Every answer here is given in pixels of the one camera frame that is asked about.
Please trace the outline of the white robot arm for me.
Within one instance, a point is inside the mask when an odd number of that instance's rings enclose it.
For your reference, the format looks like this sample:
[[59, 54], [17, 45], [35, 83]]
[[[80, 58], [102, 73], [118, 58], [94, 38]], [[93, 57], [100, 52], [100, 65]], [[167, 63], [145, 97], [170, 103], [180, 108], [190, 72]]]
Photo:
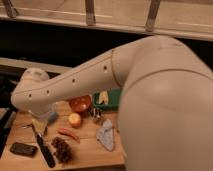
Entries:
[[53, 79], [27, 69], [11, 102], [47, 118], [56, 101], [116, 88], [126, 171], [213, 171], [213, 70], [175, 38], [139, 39]]

